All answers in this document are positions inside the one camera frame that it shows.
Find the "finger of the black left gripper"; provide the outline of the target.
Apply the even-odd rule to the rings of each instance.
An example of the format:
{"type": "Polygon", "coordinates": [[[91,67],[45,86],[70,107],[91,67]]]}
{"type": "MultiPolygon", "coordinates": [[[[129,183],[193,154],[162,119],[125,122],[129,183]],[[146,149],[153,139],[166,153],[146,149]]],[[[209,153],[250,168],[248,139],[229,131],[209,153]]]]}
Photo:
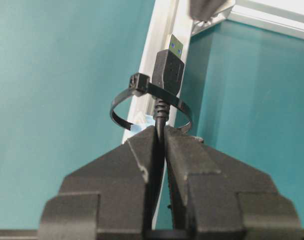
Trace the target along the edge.
{"type": "Polygon", "coordinates": [[[226,0],[190,0],[189,16],[196,21],[207,21],[226,0]]]}

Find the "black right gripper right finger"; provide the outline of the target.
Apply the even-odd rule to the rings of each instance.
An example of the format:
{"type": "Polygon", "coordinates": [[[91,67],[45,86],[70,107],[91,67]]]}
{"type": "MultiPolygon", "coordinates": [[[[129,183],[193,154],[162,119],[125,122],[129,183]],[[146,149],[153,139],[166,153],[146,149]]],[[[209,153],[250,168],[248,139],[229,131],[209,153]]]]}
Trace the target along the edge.
{"type": "Polygon", "coordinates": [[[299,240],[295,206],[272,178],[178,129],[164,129],[174,225],[194,240],[299,240]]]}

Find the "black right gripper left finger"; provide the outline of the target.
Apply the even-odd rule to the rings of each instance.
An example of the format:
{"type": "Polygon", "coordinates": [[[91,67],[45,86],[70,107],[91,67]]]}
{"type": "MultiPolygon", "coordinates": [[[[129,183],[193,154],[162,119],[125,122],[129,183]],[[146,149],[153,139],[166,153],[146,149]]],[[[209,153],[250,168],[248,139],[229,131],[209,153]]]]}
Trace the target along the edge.
{"type": "Polygon", "coordinates": [[[141,240],[155,201],[153,126],[67,175],[43,210],[41,240],[141,240]]]}

